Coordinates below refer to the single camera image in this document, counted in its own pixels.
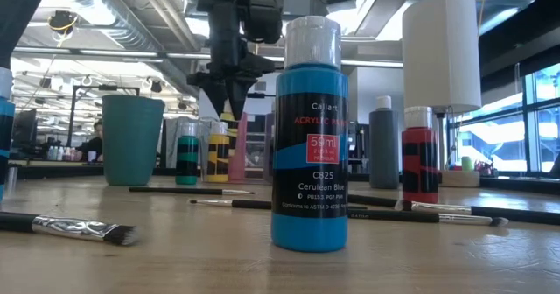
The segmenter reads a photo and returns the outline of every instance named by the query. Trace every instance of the person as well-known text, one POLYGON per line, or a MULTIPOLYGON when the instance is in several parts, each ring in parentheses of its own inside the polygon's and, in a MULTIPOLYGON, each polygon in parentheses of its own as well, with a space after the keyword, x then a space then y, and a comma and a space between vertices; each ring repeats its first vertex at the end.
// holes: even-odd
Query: person
POLYGON ((82 145, 78 150, 80 151, 80 160, 88 160, 88 152, 95 151, 97 153, 95 162, 103 161, 103 121, 100 120, 94 123, 94 131, 96 137, 89 140, 85 145, 82 145))

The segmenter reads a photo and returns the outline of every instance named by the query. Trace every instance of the white bottle cap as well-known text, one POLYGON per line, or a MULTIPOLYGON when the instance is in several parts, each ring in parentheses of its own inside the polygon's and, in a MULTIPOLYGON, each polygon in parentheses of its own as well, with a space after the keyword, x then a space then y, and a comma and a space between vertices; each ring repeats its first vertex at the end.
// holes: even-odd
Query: white bottle cap
POLYGON ((0 98, 10 99, 13 80, 11 70, 0 66, 0 98))
POLYGON ((431 129, 431 107, 415 106, 404 110, 404 126, 406 128, 431 129))
POLYGON ((198 122, 181 123, 181 136, 196 137, 196 130, 198 126, 199 126, 198 122))
POLYGON ((212 122, 212 128, 210 128, 210 134, 228 134, 228 123, 227 122, 212 122))
POLYGON ((376 109, 391 109, 391 96, 377 97, 376 109))
POLYGON ((340 25, 326 17, 292 20, 286 27, 284 69, 301 63, 319 63, 340 70, 340 25))

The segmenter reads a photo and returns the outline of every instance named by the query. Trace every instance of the ceiling duct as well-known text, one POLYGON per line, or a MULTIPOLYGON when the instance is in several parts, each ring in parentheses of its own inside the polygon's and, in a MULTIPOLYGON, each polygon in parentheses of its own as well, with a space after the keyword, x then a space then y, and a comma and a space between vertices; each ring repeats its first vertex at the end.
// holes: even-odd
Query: ceiling duct
MULTIPOLYGON (((77 10, 91 24, 109 23, 115 30, 102 31, 126 50, 138 52, 159 52, 164 48, 140 23, 123 0, 74 0, 80 5, 77 10)), ((159 70, 180 93, 198 96, 199 90, 186 84, 186 74, 179 67, 165 59, 162 63, 149 63, 159 70)))

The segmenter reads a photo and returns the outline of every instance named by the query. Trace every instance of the wooden table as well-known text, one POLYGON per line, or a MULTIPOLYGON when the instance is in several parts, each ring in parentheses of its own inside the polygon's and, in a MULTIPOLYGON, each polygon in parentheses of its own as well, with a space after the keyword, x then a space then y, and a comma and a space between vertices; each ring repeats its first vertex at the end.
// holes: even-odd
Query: wooden table
MULTIPOLYGON (((173 178, 155 177, 154 186, 173 178)), ((259 200, 267 185, 250 188, 259 200)), ((396 197, 352 183, 352 193, 396 197)), ((444 188, 441 202, 560 212, 560 198, 444 188)), ((304 254, 270 243, 270 212, 129 193, 102 177, 20 181, 4 211, 138 225, 123 248, 0 232, 0 293, 559 293, 560 227, 508 228, 350 220, 346 248, 304 254)))

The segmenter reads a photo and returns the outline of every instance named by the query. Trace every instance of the black paintbrush handle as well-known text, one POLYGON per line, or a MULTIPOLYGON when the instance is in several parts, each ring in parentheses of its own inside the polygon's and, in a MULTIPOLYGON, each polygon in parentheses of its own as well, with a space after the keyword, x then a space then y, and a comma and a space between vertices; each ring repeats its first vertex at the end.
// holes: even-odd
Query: black paintbrush handle
POLYGON ((489 217, 505 217, 510 221, 560 225, 560 213, 514 210, 500 207, 471 206, 471 214, 489 217))
POLYGON ((222 194, 221 189, 130 187, 131 193, 222 194))
POLYGON ((358 194, 348 194, 348 203, 365 204, 378 207, 395 207, 396 199, 368 197, 358 194))
MULTIPOLYGON (((262 200, 251 200, 251 199, 232 199, 231 207, 240 208, 254 208, 262 210, 270 210, 272 208, 272 202, 262 201, 262 200)), ((366 206, 348 206, 348 210, 367 210, 366 206)))
POLYGON ((231 200, 231 207, 270 210, 272 208, 272 202, 249 199, 233 199, 231 200))
POLYGON ((38 216, 38 214, 0 212, 0 230, 33 233, 33 219, 38 216))
POLYGON ((349 209, 348 217, 351 219, 365 219, 365 220, 439 223, 439 214, 437 213, 413 213, 413 212, 399 212, 399 211, 349 209))

